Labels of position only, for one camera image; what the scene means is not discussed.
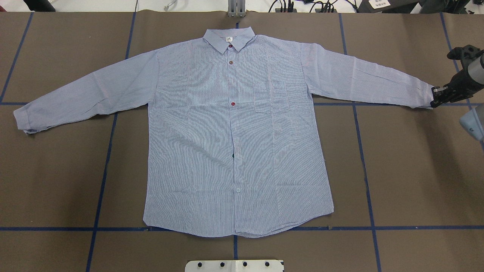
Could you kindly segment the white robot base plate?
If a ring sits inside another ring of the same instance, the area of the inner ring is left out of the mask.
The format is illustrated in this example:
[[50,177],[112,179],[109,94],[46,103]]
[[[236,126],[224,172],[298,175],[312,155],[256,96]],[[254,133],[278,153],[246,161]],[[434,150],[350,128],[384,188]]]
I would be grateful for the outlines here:
[[283,260],[193,260],[185,272],[284,272]]

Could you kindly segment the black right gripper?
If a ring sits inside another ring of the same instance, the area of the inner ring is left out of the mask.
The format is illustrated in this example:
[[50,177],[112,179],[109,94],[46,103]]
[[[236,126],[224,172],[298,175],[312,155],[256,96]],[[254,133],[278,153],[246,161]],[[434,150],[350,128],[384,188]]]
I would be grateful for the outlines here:
[[445,103],[465,100],[480,90],[482,90],[482,68],[462,69],[451,78],[444,91],[441,87],[431,88],[433,100],[430,105],[435,108]]

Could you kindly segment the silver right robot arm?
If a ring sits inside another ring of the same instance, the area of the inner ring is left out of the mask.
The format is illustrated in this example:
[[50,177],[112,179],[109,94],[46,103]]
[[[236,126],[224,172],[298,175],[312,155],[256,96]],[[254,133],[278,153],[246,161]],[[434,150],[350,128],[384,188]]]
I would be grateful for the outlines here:
[[[431,107],[446,103],[456,103],[472,98],[484,88],[483,50],[473,46],[453,48],[448,59],[459,60],[462,69],[443,87],[432,87]],[[483,141],[483,105],[474,107],[459,120],[461,126],[477,141]]]

